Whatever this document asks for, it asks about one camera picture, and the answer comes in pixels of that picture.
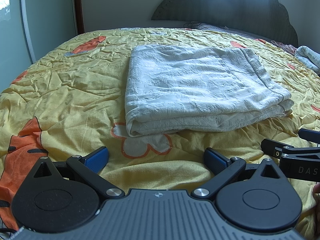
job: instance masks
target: black cable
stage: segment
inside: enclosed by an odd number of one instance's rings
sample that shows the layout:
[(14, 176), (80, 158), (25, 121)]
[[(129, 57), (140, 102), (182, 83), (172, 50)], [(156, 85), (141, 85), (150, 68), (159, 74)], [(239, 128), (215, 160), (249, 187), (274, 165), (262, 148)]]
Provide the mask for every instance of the black cable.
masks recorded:
[(13, 233), (15, 234), (17, 231), (12, 228), (0, 228), (0, 233)]
[(185, 23), (183, 25), (184, 28), (189, 28), (189, 29), (192, 29), (192, 28), (196, 28), (196, 27), (199, 27), (201, 25), (200, 22), (189, 22), (189, 23)]

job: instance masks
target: bed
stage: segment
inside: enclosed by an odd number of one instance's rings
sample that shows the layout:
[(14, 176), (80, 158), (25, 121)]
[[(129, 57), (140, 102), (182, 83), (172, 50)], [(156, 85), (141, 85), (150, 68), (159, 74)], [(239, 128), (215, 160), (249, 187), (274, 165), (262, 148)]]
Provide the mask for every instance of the bed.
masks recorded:
[[(291, 28), (288, 32), (294, 36)], [(186, 130), (129, 137), (124, 110), (126, 78), (131, 50), (144, 44), (251, 48), (272, 80), (292, 94), (292, 114), (230, 132)], [(190, 191), (213, 176), (203, 165), (207, 147), (248, 163), (260, 163), (266, 157), (260, 148), (264, 138), (316, 147), (300, 139), (298, 130), (320, 130), (320, 78), (264, 40), (184, 28), (95, 31), (63, 43), (12, 81), (0, 95), (0, 117), (1, 224), (17, 229), (10, 203), (40, 156), (64, 161), (106, 146), (110, 157), (100, 176), (125, 192), (129, 188)], [(303, 202), (297, 230), (313, 239), (319, 201), (312, 193), (315, 183), (290, 182)]]

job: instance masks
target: gray upholstered headboard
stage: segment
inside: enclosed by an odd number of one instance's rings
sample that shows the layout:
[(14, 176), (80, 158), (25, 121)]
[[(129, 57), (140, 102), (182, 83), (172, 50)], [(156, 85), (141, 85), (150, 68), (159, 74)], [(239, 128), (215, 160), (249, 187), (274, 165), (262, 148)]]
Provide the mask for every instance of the gray upholstered headboard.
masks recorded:
[(298, 46), (288, 12), (278, 0), (164, 0), (152, 20), (227, 26)]

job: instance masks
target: human hand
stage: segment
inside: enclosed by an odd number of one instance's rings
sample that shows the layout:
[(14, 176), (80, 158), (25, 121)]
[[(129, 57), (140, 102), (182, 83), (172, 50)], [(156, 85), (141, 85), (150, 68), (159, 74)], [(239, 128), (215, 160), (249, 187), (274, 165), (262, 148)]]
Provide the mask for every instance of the human hand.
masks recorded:
[(320, 183), (314, 185), (313, 193), (320, 193)]

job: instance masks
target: white towel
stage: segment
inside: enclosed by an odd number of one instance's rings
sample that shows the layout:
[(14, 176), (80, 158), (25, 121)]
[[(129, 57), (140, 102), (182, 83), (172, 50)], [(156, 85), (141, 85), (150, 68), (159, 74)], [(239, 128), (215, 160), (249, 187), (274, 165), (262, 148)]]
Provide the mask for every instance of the white towel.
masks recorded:
[(230, 131), (287, 116), (290, 97), (251, 49), (143, 45), (131, 53), (126, 128), (131, 137)]

